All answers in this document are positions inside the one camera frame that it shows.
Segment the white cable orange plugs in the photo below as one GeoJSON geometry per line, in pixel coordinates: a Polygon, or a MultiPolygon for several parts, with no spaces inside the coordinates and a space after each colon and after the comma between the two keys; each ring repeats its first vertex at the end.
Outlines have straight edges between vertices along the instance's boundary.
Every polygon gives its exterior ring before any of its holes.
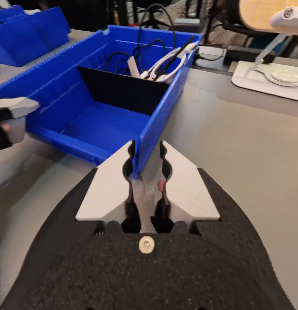
{"type": "Polygon", "coordinates": [[[184,67],[188,56],[196,50],[196,42],[187,41],[159,59],[150,69],[141,73],[141,79],[170,83],[177,72],[184,67]]]}

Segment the black power strip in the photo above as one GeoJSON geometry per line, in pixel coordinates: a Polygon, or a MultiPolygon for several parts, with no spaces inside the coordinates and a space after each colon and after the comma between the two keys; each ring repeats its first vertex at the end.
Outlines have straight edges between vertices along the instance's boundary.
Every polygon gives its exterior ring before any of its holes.
{"type": "Polygon", "coordinates": [[[261,49],[248,48],[241,46],[228,46],[225,52],[225,60],[255,62],[257,56],[262,52],[261,49]]]}

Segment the wooden book stand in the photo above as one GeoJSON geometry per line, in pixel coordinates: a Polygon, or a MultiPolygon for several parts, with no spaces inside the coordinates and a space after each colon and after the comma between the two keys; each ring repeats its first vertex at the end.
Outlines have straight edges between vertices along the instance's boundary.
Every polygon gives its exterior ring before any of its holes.
{"type": "Polygon", "coordinates": [[[239,61],[232,83],[240,88],[298,101],[298,67],[265,64],[265,57],[283,40],[298,36],[298,0],[240,1],[241,21],[249,29],[277,33],[255,61],[239,61]]]}

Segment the grey USB hub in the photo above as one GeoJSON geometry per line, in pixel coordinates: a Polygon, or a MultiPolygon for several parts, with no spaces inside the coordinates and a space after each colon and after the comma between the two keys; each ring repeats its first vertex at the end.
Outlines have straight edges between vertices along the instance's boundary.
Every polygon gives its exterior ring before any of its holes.
{"type": "Polygon", "coordinates": [[[135,58],[133,56],[131,56],[128,60],[127,60],[127,65],[128,65],[128,70],[130,72],[130,76],[134,77],[134,78],[138,78],[141,79],[141,75],[139,73],[135,58]]]}

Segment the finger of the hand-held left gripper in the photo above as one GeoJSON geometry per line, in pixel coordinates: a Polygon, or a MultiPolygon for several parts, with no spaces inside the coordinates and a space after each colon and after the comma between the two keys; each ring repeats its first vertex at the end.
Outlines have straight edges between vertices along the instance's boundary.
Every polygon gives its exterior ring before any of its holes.
{"type": "Polygon", "coordinates": [[[26,116],[39,108],[39,103],[27,97],[0,99],[0,122],[26,116]]]}
{"type": "Polygon", "coordinates": [[[11,127],[8,133],[10,143],[14,145],[22,142],[26,132],[26,116],[8,120],[8,125],[11,127]]]}

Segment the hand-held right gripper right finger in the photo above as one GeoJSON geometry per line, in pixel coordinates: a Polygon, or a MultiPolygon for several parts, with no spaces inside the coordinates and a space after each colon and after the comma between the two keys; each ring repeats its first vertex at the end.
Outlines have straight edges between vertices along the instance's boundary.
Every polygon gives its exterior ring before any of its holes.
{"type": "Polygon", "coordinates": [[[157,233],[170,233],[176,222],[188,229],[196,221],[217,221],[221,216],[201,176],[200,169],[166,141],[160,141],[162,198],[151,223],[157,233]]]}

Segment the grey desk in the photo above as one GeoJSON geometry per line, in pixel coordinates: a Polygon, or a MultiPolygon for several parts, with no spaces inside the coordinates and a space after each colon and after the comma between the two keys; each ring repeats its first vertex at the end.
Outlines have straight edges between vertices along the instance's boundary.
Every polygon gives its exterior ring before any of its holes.
{"type": "MultiPolygon", "coordinates": [[[[298,102],[190,69],[160,139],[241,207],[298,309],[298,102]]],[[[0,153],[0,304],[50,212],[92,168],[29,136],[0,153]]]]}

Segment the blue storage bin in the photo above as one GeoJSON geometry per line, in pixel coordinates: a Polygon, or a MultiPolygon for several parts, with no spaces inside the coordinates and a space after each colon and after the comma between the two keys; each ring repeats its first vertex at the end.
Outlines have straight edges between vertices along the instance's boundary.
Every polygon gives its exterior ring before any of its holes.
{"type": "Polygon", "coordinates": [[[28,14],[20,5],[0,10],[0,64],[22,67],[69,41],[60,7],[28,14]]]}
{"type": "MultiPolygon", "coordinates": [[[[123,74],[121,60],[140,52],[150,69],[173,51],[172,31],[108,26],[0,84],[0,99],[28,97],[39,108],[27,116],[28,133],[61,152],[99,165],[130,140],[135,141],[134,171],[141,174],[184,89],[196,50],[192,52],[151,116],[96,102],[77,66],[123,74]]],[[[200,34],[175,33],[175,49],[200,34]]]]}

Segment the black bin divider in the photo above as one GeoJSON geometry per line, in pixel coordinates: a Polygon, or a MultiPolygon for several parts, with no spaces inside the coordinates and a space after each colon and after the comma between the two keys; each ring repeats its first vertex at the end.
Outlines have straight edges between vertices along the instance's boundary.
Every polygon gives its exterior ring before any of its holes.
{"type": "Polygon", "coordinates": [[[94,101],[151,116],[169,84],[77,66],[94,101]]]}

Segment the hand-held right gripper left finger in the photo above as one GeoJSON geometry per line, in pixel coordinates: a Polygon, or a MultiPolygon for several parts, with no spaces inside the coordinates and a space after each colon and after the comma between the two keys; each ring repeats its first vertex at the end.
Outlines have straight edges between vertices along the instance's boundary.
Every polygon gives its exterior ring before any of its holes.
{"type": "Polygon", "coordinates": [[[75,216],[77,221],[118,222],[124,233],[139,233],[141,221],[129,176],[135,141],[130,140],[100,164],[75,216]]]}

